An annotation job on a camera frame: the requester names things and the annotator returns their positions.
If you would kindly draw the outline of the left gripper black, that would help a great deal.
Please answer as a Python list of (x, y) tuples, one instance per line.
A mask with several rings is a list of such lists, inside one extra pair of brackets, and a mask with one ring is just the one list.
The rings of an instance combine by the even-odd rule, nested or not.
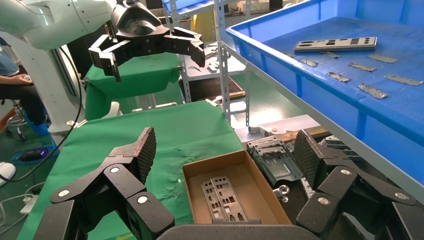
[(121, 82), (119, 66), (134, 57), (164, 52), (190, 56), (201, 68), (206, 64), (200, 33), (162, 25), (161, 21), (138, 0), (118, 0), (112, 7), (110, 36), (101, 35), (89, 48), (95, 67), (105, 76)]

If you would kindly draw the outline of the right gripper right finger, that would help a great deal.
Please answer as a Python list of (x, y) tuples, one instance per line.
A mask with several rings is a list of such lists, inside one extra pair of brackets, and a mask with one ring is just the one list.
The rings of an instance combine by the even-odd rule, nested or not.
[(363, 171), (341, 150), (318, 144), (306, 130), (297, 133), (293, 155), (313, 190), (298, 226), (325, 240), (346, 213), (377, 240), (423, 239), (424, 210), (406, 191)]

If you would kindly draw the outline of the person's hand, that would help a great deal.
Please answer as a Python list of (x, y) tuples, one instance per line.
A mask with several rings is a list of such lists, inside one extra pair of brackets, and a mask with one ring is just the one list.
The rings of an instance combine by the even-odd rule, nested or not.
[(17, 85), (32, 85), (33, 84), (31, 77), (27, 74), (15, 75), (14, 79)]

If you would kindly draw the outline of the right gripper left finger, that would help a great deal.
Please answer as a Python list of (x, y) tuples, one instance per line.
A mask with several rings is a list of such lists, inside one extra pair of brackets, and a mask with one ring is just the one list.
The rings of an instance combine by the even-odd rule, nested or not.
[(174, 216), (145, 185), (156, 148), (155, 131), (146, 127), (134, 143), (115, 147), (99, 167), (57, 189), (34, 239), (86, 240), (112, 212), (138, 240), (155, 240), (174, 227)]

